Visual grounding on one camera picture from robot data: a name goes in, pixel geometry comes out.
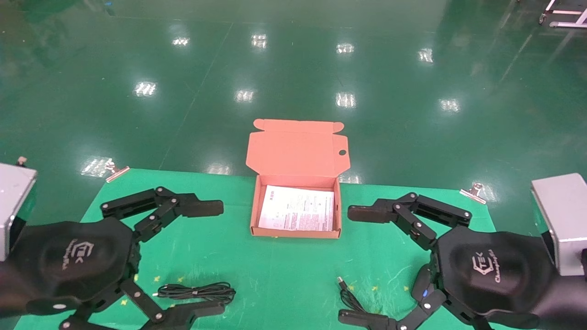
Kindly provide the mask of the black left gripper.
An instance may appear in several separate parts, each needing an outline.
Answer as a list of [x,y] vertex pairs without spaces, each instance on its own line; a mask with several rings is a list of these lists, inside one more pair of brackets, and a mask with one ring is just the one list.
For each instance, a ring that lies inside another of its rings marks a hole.
[[[119,221],[147,211],[133,231]],[[23,228],[1,263],[3,318],[76,310],[61,322],[61,330],[111,330],[89,318],[123,293],[149,319],[141,330],[190,330],[198,318],[225,312],[225,305],[214,301],[163,310],[132,280],[140,262],[138,242],[148,242],[180,216],[223,214],[221,200],[200,200],[195,193],[157,187],[107,201],[101,213],[105,219],[94,223],[64,221]]]

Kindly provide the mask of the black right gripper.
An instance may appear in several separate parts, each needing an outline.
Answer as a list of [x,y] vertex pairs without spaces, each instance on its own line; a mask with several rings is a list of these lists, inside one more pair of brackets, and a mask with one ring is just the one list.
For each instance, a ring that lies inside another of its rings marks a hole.
[[[410,192],[397,199],[378,198],[373,205],[351,205],[348,218],[361,223],[394,223],[424,251],[432,251],[432,277],[439,291],[400,321],[367,313],[347,286],[340,299],[339,322],[367,330],[416,330],[445,304],[476,330],[499,324],[522,330],[584,330],[586,280],[563,276],[541,238],[467,228],[472,213]],[[449,228],[437,234],[421,218]]]

